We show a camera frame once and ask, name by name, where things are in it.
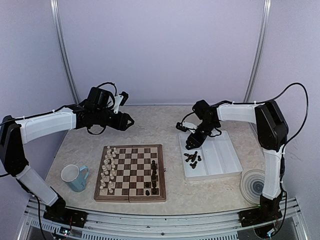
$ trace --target tray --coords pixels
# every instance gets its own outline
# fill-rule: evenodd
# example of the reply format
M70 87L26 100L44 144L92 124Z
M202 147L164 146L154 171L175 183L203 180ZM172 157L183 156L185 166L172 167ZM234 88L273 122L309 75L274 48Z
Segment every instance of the tray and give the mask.
M222 131L222 134L217 137L207 137L200 148L192 150L186 149L186 140L189 135L188 132L179 133L186 181L226 178L241 174L243 169L227 131ZM198 161L196 167L192 169L191 161L186 162L187 157L184 154L194 154L195 151L202 161Z

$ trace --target chessboard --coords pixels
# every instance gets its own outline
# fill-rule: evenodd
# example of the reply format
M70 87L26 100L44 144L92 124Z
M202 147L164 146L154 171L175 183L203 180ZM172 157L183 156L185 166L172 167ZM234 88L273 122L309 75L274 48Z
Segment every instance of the chessboard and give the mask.
M166 201L162 145L105 146L94 191L97 202Z

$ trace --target mug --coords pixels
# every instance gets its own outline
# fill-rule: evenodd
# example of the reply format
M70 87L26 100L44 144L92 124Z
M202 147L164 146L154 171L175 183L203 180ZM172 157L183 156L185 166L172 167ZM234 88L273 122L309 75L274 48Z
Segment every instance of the mug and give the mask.
M86 188L86 179L89 175L89 168L84 165L77 167L70 164L61 171L61 179L75 192L81 192Z

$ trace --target wall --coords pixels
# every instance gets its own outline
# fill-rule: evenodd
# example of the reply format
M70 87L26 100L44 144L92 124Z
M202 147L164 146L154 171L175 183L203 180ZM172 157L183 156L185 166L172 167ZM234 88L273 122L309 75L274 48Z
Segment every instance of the wall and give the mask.
M309 116L302 132L286 148L285 188L297 197L311 240L319 239L320 199L320 2L273 0L267 35L251 100L267 100L288 84L301 82L309 93ZM290 88L279 100L289 137L306 109L303 90Z
M250 0L59 1L80 98L112 81L129 93L129 104L242 101L263 6Z
M50 1L0 1L1 119L72 104L56 39ZM63 137L63 132L56 133L25 146L26 158L42 177ZM11 176L0 179L0 189L0 239L12 240L29 195Z

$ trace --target tabletop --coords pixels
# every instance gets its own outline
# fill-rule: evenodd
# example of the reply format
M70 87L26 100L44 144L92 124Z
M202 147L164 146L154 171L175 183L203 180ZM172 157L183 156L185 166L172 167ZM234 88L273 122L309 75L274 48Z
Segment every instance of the tabletop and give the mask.
M241 194L241 175L201 181L185 181L176 123L191 112L191 106L124 106L135 124L126 131L107 127L101 135L85 128L70 130L58 150L46 182L66 201L67 206L107 213L138 215L189 215L215 213L252 207ZM195 116L186 120L194 124ZM246 122L221 122L230 136L243 170L264 169L264 157L251 126ZM98 126L91 128L99 132ZM96 202L94 192L104 146L161 144L165 171L166 202ZM61 179L62 169L86 165L90 174L82 192L72 191Z

